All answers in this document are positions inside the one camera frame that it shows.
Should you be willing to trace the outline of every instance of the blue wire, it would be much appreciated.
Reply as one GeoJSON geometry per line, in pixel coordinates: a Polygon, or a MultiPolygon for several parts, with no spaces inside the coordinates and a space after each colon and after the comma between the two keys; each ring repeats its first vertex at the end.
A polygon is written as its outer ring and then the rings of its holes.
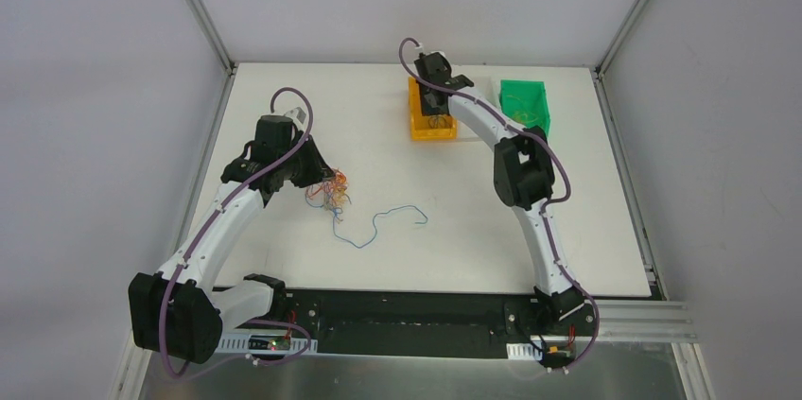
{"type": "Polygon", "coordinates": [[[424,217],[424,219],[425,219],[423,222],[415,222],[415,224],[416,224],[416,225],[426,225],[426,224],[427,224],[427,222],[428,222],[428,217],[427,217],[427,215],[426,215],[426,214],[424,214],[424,212],[423,212],[423,211],[421,211],[421,210],[420,210],[420,208],[418,208],[418,207],[417,207],[417,206],[415,206],[414,204],[405,204],[404,206],[398,206],[397,208],[392,208],[392,209],[390,209],[390,210],[387,210],[387,211],[385,211],[385,212],[383,212],[383,213],[376,213],[376,214],[374,214],[374,218],[373,218],[373,224],[374,224],[374,235],[373,235],[373,236],[371,236],[371,238],[370,238],[370,239],[368,239],[368,241],[367,241],[366,243],[359,245],[359,244],[355,243],[354,241],[352,241],[351,239],[348,239],[348,238],[346,238],[346,237],[342,237],[342,236],[340,236],[340,235],[338,235],[338,234],[337,234],[337,216],[338,216],[339,214],[342,214],[342,209],[341,209],[341,208],[335,208],[335,209],[334,209],[334,217],[331,219],[331,231],[332,231],[332,233],[334,233],[334,236],[335,236],[337,239],[339,239],[339,240],[341,240],[341,241],[345,241],[345,242],[347,242],[348,244],[351,244],[352,246],[356,247],[357,249],[362,249],[363,247],[367,246],[368,244],[370,244],[370,243],[374,242],[374,239],[376,239],[376,237],[378,236],[378,227],[376,227],[376,225],[375,225],[375,220],[376,220],[376,218],[377,218],[377,217],[379,217],[379,216],[386,216],[386,215],[388,215],[388,214],[390,214],[390,213],[392,213],[392,212],[394,212],[394,211],[400,211],[400,210],[402,210],[402,209],[409,209],[409,208],[412,208],[412,209],[414,209],[415,211],[417,211],[417,212],[421,213],[421,216],[423,216],[423,217],[424,217]]]}

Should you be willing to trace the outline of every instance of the green bin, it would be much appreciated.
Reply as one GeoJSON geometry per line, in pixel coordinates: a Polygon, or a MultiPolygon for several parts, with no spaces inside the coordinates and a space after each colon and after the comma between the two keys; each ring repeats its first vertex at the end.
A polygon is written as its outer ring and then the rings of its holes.
{"type": "Polygon", "coordinates": [[[542,81],[502,80],[498,96],[501,111],[527,128],[540,126],[549,136],[549,105],[542,81]]]}

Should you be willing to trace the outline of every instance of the yellow bin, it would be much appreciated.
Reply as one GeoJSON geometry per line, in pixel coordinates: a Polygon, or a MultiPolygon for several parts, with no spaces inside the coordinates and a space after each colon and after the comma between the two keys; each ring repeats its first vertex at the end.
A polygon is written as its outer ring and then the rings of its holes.
{"type": "Polygon", "coordinates": [[[453,140],[457,138],[457,120],[451,115],[424,116],[418,82],[410,77],[410,136],[412,140],[453,140]]]}

